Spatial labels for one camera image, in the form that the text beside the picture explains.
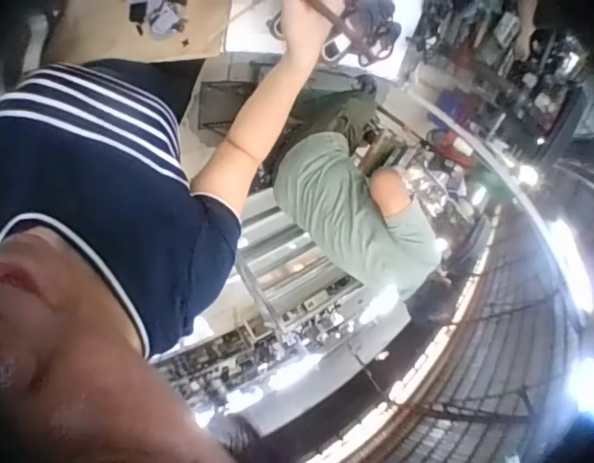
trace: hand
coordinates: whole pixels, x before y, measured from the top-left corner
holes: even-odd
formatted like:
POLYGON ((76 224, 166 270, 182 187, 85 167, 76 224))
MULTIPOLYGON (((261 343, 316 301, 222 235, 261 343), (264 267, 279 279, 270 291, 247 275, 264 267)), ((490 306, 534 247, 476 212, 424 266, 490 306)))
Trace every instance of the hand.
MULTIPOLYGON (((335 14, 344 11, 344 0, 320 0, 335 14)), ((282 27, 286 37, 286 55, 291 64, 311 71, 332 23, 306 0, 283 0, 282 27)))

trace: wooden table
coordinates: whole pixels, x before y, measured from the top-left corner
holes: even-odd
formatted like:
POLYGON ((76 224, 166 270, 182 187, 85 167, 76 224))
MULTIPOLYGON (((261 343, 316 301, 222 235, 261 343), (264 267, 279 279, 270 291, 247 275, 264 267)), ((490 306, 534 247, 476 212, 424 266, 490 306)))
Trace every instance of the wooden table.
POLYGON ((164 40, 139 35, 129 21, 128 0, 69 0, 49 43, 47 63, 83 64, 105 58, 143 63, 209 58, 222 52, 230 0, 188 0, 182 33, 164 40))

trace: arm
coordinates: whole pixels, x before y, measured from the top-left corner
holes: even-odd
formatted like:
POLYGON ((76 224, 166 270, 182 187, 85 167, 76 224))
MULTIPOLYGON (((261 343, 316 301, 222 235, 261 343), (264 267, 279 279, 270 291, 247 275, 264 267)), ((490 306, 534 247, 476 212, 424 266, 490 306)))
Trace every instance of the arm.
MULTIPOLYGON (((327 0, 336 12, 342 0, 327 0)), ((283 1, 287 51, 243 106, 229 135, 192 181, 194 194, 220 199, 241 215, 258 165, 273 148, 308 80, 331 23, 305 0, 283 1)))
POLYGON ((411 200, 400 173, 393 169, 376 171, 370 182, 370 194, 398 246, 423 264, 426 274, 434 270, 441 261, 436 235, 419 203, 411 200))

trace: metal grid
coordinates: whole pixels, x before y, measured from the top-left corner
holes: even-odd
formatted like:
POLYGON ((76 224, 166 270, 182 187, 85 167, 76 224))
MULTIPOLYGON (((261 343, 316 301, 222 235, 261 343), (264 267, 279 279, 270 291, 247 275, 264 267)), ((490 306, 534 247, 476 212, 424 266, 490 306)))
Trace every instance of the metal grid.
POLYGON ((502 461, 532 451, 523 443, 541 434, 548 398, 560 394, 579 337, 560 277, 525 217, 504 213, 489 261, 472 319, 463 321, 444 369, 420 401, 435 411, 445 404, 446 411, 414 414, 383 461, 502 461), (509 239, 518 230, 522 239, 509 239))

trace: elbow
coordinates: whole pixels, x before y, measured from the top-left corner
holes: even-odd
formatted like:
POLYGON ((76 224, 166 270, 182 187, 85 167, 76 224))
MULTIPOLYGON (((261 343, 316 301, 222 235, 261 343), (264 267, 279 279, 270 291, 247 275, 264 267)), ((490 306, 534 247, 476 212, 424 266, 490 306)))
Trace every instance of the elbow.
POLYGON ((380 169, 372 175, 370 195, 383 217, 392 217, 411 204, 404 180, 393 169, 380 169))

